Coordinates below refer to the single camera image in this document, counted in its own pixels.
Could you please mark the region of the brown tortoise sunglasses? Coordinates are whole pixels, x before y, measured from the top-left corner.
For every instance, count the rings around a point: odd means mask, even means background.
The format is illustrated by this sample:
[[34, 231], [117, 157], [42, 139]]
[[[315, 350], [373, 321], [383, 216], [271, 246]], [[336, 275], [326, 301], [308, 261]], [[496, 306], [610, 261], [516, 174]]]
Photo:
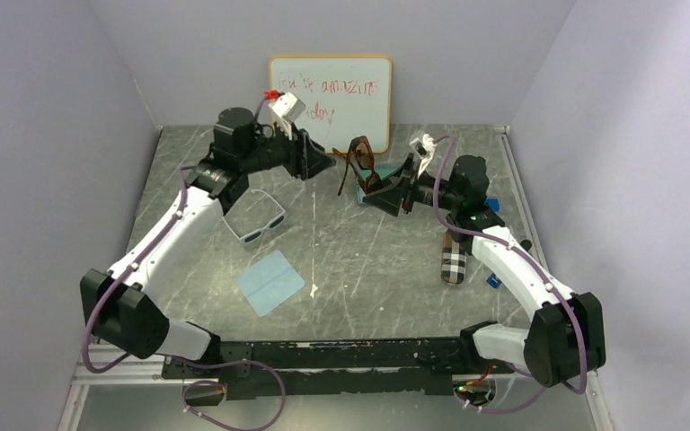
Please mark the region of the brown tortoise sunglasses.
[[[353, 138], [349, 143], [347, 152], [332, 148], [332, 153], [342, 158], [346, 163], [345, 172], [343, 173], [341, 184], [338, 189], [339, 196], [344, 189], [349, 171], [354, 172], [356, 180], [366, 194], [380, 187], [381, 181], [375, 172], [375, 154], [366, 136], [357, 136]], [[370, 170], [372, 173], [367, 180], [364, 180], [358, 172], [359, 170]]]

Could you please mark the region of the blue glasses case green lining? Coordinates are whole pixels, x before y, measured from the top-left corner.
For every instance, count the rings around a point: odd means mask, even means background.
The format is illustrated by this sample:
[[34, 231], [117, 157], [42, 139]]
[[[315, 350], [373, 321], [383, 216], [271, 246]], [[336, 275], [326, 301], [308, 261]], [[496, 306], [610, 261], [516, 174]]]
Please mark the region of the blue glasses case green lining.
[[[392, 164], [378, 164], [375, 166], [375, 172], [379, 176], [381, 182], [387, 181], [387, 178], [393, 174], [394, 172], [398, 171], [401, 169], [402, 166], [397, 163], [392, 163]], [[370, 170], [359, 170], [358, 171], [361, 175], [361, 177], [364, 180], [367, 180], [368, 177], [371, 175], [372, 171]], [[364, 196], [366, 193], [363, 191], [363, 189], [360, 187], [359, 183], [357, 180], [355, 180], [355, 186], [354, 190], [356, 191], [356, 196], [357, 196], [357, 203], [360, 206], [364, 206], [365, 203], [363, 201]]]

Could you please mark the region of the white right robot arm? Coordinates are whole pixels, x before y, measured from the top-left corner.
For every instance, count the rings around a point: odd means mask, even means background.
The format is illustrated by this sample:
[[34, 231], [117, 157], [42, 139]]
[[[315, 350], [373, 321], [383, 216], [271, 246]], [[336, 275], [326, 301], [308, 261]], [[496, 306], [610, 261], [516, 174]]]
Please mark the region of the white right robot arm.
[[463, 155], [448, 179], [420, 173], [412, 155], [395, 171], [368, 174], [365, 204], [391, 216], [416, 204], [438, 210], [452, 240], [513, 294], [526, 312], [525, 329], [486, 321], [463, 330], [457, 352], [468, 372], [491, 360], [519, 366], [545, 387], [582, 378], [606, 363], [602, 305], [577, 294], [537, 263], [487, 202], [490, 185], [480, 156]]

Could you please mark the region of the plaid glasses case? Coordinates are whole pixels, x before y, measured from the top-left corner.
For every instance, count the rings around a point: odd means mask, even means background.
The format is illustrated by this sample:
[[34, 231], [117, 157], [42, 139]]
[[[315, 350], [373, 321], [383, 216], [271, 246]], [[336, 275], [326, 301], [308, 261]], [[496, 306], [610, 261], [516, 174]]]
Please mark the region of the plaid glasses case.
[[466, 275], [467, 255], [460, 244], [454, 240], [451, 232], [446, 231], [441, 251], [441, 279], [450, 285], [460, 285]]

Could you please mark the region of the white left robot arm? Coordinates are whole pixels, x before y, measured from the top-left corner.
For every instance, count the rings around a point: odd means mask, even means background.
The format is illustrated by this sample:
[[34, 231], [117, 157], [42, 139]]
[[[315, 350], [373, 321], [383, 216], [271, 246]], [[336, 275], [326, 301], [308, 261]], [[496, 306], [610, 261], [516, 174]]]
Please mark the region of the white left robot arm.
[[85, 363], [91, 362], [91, 338], [98, 338], [125, 356], [174, 356], [199, 377], [214, 374], [222, 361], [220, 337], [167, 317], [155, 300], [157, 282], [210, 235], [248, 190], [252, 174], [282, 167], [309, 180], [336, 163], [306, 130], [292, 127], [286, 135], [246, 108], [222, 111], [212, 132], [206, 156], [179, 169], [177, 197], [145, 237], [107, 270], [90, 269], [82, 277]]

